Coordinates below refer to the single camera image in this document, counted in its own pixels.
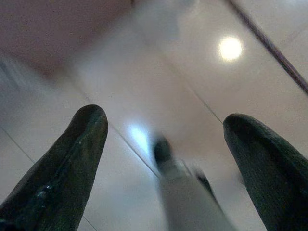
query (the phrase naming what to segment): maroon wall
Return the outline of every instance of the maroon wall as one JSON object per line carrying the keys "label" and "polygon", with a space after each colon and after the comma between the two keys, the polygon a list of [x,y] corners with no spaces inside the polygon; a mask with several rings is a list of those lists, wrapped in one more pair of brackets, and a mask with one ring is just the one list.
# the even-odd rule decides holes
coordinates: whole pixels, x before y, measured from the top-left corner
{"label": "maroon wall", "polygon": [[130,0],[3,0],[0,50],[50,74],[129,9]]}

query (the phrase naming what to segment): white tile floor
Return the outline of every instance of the white tile floor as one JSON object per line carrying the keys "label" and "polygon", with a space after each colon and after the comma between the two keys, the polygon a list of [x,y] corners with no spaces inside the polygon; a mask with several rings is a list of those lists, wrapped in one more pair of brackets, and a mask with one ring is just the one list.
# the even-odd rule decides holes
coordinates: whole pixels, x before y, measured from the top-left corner
{"label": "white tile floor", "polygon": [[[238,2],[307,77],[308,1]],[[221,56],[225,38],[235,41],[227,49],[234,59]],[[78,108],[98,104],[110,130],[79,231],[167,230],[151,154],[156,132],[205,172],[240,231],[265,228],[221,121],[233,112],[255,116],[308,157],[308,97],[223,1],[148,2],[53,80],[1,99],[0,201]]]}

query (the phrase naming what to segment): glossy floor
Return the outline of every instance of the glossy floor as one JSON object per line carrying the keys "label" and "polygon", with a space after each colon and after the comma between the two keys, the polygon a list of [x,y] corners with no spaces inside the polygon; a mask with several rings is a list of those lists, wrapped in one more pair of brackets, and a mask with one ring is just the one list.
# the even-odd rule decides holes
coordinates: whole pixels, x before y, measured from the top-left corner
{"label": "glossy floor", "polygon": [[[238,2],[307,76],[308,1]],[[205,172],[240,231],[265,228],[224,141],[223,119],[254,116],[308,157],[307,96],[222,0],[140,5],[52,83],[36,82],[1,100],[0,200],[78,108],[98,104],[110,131],[79,231],[167,230],[151,152],[157,132]]]}

